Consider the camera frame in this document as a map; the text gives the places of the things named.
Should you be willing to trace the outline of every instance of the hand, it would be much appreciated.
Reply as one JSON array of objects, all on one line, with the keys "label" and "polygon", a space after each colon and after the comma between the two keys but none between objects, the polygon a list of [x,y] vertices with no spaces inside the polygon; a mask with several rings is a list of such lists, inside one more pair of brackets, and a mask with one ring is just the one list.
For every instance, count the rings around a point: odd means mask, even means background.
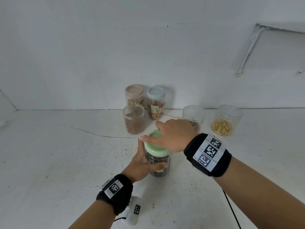
[{"label": "hand", "polygon": [[123,170],[121,174],[124,174],[132,183],[141,181],[149,173],[164,169],[168,167],[168,164],[165,162],[160,162],[156,164],[150,164],[145,158],[144,143],[138,140],[138,151],[135,156],[132,158],[132,161],[129,165]]},{"label": "hand", "polygon": [[139,139],[172,152],[184,151],[189,142],[199,134],[187,120],[170,119],[166,123],[156,121],[156,126],[162,131],[162,137],[141,136]]}]

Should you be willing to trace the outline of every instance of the jar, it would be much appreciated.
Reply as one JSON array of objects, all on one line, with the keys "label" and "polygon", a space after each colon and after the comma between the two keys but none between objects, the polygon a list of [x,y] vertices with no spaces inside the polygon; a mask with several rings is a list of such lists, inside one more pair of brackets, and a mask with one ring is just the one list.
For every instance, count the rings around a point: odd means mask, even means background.
[{"label": "jar", "polygon": [[[161,130],[154,130],[147,134],[148,136],[153,137],[161,137],[162,132]],[[171,153],[170,151],[164,149],[163,147],[144,142],[145,152],[146,152],[146,159],[150,164],[155,164],[159,162],[166,162],[168,164],[167,168],[157,170],[154,172],[151,172],[151,175],[155,177],[164,177],[170,170],[170,162],[171,162]]]},{"label": "jar", "polygon": [[200,132],[200,126],[205,118],[204,108],[198,105],[188,105],[182,110],[182,119],[187,119],[196,132]]},{"label": "jar", "polygon": [[125,88],[126,104],[144,105],[144,91],[140,85],[132,84]]},{"label": "jar", "polygon": [[242,118],[243,113],[234,106],[223,104],[216,110],[211,129],[222,136],[230,136]]},{"label": "jar", "polygon": [[154,86],[147,90],[147,111],[153,120],[159,120],[164,111],[165,90],[162,87]]},{"label": "jar", "polygon": [[123,109],[126,130],[130,134],[139,134],[145,130],[145,110],[140,104],[129,104]]}]

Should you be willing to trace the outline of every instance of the green lid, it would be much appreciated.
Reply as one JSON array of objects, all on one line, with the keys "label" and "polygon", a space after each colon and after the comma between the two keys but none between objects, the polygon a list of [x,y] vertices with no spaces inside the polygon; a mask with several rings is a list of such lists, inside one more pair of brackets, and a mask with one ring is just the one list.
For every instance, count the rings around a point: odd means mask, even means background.
[{"label": "green lid", "polygon": [[[161,137],[162,132],[161,130],[154,130],[147,135],[152,137]],[[156,144],[144,142],[144,147],[146,151],[151,155],[153,155],[154,157],[165,157],[168,154],[170,154],[170,151]]]}]

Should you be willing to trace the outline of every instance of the person's right hand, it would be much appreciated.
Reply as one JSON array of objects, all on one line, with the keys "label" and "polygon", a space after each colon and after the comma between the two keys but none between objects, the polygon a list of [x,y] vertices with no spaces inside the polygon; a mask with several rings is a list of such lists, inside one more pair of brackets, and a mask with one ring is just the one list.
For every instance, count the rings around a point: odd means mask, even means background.
[{"label": "person's right hand", "polygon": [[139,140],[164,147],[172,152],[184,151],[197,133],[187,120],[170,119],[163,123],[156,121],[156,126],[162,131],[162,137],[141,136]]}]

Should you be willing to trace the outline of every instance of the person's left arm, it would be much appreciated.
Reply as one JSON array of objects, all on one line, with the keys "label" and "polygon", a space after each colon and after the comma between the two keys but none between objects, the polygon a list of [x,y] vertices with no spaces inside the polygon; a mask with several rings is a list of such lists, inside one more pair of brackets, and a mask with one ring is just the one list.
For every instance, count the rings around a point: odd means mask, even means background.
[{"label": "person's left arm", "polygon": [[[121,174],[125,175],[133,184],[142,180],[149,173],[164,169],[167,166],[167,163],[149,164],[145,158],[144,143],[138,140],[137,153]],[[96,200],[69,229],[109,229],[115,217],[114,208],[111,204]]]}]

